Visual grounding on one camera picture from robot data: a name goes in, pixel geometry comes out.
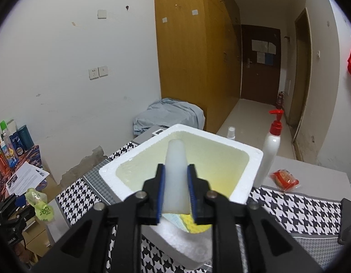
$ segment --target styrofoam box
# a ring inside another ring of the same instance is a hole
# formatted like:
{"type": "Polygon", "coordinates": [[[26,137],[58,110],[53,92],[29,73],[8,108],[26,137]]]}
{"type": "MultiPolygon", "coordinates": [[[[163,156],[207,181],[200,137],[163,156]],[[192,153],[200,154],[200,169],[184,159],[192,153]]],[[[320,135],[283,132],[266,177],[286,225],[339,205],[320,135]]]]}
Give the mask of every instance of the styrofoam box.
{"type": "MultiPolygon", "coordinates": [[[[245,204],[263,153],[261,150],[177,124],[102,167],[99,172],[116,201],[142,189],[165,162],[168,142],[183,140],[188,164],[195,164],[198,177],[230,201],[245,204]]],[[[187,269],[196,269],[212,258],[211,229],[188,233],[162,217],[157,226],[143,226],[142,233],[159,249],[187,269]]]]}

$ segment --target hallway floor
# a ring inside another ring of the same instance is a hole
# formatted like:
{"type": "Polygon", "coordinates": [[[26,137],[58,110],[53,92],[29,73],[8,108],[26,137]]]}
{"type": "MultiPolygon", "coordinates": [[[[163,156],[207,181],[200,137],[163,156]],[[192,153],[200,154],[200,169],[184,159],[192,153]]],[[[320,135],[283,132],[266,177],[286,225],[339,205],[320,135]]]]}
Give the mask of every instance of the hallway floor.
{"type": "MultiPolygon", "coordinates": [[[[262,149],[270,125],[275,120],[275,115],[270,115],[269,111],[274,109],[275,106],[272,105],[240,99],[217,134],[226,137],[229,126],[234,126],[235,140],[262,149]]],[[[282,124],[283,130],[277,155],[295,159],[294,149],[291,144],[291,132],[284,116],[282,117],[282,124]]]]}

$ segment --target switch plate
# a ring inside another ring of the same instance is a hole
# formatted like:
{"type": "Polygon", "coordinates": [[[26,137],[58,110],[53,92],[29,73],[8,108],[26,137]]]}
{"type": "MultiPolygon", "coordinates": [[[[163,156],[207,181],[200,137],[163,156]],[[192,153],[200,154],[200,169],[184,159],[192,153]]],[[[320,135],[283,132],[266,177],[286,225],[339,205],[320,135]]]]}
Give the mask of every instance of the switch plate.
{"type": "Polygon", "coordinates": [[[90,80],[98,78],[98,68],[88,70],[88,73],[90,75],[90,80]]]}
{"type": "Polygon", "coordinates": [[[107,11],[106,10],[98,10],[97,11],[97,18],[98,19],[103,19],[107,17],[107,11]]]}
{"type": "Polygon", "coordinates": [[[100,66],[98,68],[98,73],[100,77],[107,76],[109,74],[109,68],[106,65],[100,66]]]}

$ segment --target screw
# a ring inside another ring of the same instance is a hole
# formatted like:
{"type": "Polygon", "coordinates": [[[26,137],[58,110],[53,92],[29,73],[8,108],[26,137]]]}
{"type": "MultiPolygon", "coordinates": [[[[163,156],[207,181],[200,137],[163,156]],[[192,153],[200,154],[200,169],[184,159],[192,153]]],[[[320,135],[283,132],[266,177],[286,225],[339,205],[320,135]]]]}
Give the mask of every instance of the screw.
{"type": "Polygon", "coordinates": [[[249,203],[249,208],[252,209],[252,210],[257,210],[259,208],[259,204],[255,201],[251,201],[249,203]]]}
{"type": "Polygon", "coordinates": [[[94,210],[101,211],[106,208],[106,205],[103,202],[97,202],[93,206],[94,210]]]}
{"type": "Polygon", "coordinates": [[[144,199],[148,194],[145,191],[136,192],[135,197],[138,199],[144,199]]]}
{"type": "Polygon", "coordinates": [[[217,192],[208,190],[206,193],[206,196],[210,199],[215,199],[217,197],[217,192]]]}

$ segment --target black and white tablecloth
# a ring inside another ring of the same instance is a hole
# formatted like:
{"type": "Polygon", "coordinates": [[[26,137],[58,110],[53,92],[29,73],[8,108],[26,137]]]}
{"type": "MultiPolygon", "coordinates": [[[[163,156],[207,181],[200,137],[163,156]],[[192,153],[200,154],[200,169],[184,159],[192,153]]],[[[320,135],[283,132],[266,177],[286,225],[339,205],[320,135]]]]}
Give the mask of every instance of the black and white tablecloth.
{"type": "MultiPolygon", "coordinates": [[[[109,160],[135,148],[128,143],[109,160]]],[[[57,202],[70,225],[75,224],[94,203],[99,201],[113,204],[111,192],[98,174],[98,170],[108,161],[102,162],[57,196],[57,202]]],[[[283,193],[278,189],[264,187],[251,190],[249,195],[276,219],[307,252],[325,268],[341,249],[337,243],[341,220],[340,202],[313,198],[298,193],[283,193]]],[[[113,248],[116,229],[113,229],[109,246],[107,268],[110,268],[110,253],[113,248]]],[[[211,262],[197,270],[187,270],[142,237],[141,268],[143,273],[206,273],[211,272],[211,262]]]]}

